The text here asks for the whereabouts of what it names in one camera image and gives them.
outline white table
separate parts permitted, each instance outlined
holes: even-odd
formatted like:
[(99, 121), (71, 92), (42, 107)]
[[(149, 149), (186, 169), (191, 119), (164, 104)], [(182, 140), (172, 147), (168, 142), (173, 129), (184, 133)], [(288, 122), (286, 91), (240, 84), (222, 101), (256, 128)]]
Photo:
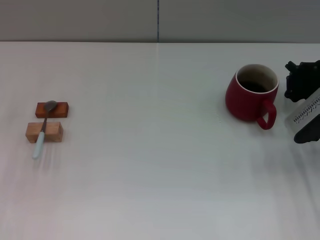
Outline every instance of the white table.
[[(320, 44), (0, 43), (1, 240), (318, 240), (320, 143), (284, 126), (285, 64)], [(231, 117), (243, 65), (280, 79), (276, 123)], [(37, 102), (68, 102), (31, 156)]]

